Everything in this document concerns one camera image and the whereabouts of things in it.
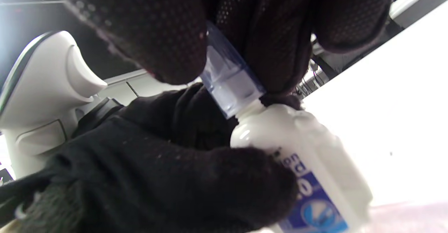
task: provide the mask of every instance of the blue label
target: blue label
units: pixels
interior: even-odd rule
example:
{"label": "blue label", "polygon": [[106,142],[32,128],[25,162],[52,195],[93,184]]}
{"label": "blue label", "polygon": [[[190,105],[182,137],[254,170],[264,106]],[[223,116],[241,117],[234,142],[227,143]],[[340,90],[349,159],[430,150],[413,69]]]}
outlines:
{"label": "blue label", "polygon": [[279,223],[285,233],[340,233],[348,229],[336,206],[297,154],[281,160],[297,176],[299,194],[288,219]]}

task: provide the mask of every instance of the ceiling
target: ceiling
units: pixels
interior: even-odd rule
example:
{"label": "ceiling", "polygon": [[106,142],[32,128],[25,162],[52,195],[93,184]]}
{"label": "ceiling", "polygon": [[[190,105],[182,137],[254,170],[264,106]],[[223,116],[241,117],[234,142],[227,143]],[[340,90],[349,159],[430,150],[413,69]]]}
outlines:
{"label": "ceiling", "polygon": [[68,31],[77,41],[85,62],[102,79],[137,70],[107,50],[89,27],[81,24],[62,3],[18,2],[56,0],[0,0],[0,86],[24,47],[35,37],[49,31]]}

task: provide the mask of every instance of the bottle cap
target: bottle cap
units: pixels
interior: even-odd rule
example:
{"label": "bottle cap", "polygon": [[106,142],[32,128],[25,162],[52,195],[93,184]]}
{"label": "bottle cap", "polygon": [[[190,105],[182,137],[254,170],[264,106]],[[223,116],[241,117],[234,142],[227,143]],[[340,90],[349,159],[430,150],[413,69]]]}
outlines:
{"label": "bottle cap", "polygon": [[218,28],[207,22],[207,30],[207,62],[201,79],[226,118],[230,118],[266,91]]}

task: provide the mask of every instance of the white bottle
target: white bottle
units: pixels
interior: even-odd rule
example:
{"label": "white bottle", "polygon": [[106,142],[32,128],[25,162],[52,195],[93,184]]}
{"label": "white bottle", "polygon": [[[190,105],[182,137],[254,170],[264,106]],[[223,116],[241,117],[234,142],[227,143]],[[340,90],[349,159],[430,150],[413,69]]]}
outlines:
{"label": "white bottle", "polygon": [[242,58],[213,25],[208,25],[208,60],[201,76],[226,117],[239,125],[231,147],[265,150],[297,176],[299,193],[285,233],[356,232],[368,222],[370,189],[338,137],[306,111],[275,104],[264,94]]}

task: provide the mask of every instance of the mesh glove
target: mesh glove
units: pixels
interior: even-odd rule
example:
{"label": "mesh glove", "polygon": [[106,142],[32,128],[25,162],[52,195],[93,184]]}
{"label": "mesh glove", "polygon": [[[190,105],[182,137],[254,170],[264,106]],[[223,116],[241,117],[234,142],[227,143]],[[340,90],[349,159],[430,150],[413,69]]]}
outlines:
{"label": "mesh glove", "polygon": [[307,71],[310,35],[331,52],[374,40],[392,0],[67,0],[116,53],[170,84],[194,80],[214,22],[269,94],[292,91]]}
{"label": "mesh glove", "polygon": [[1,187],[0,215],[8,221],[34,197],[19,232],[245,233],[271,225],[294,204],[295,176],[260,150],[229,149],[234,125],[200,84],[137,98],[62,145],[44,170]]}

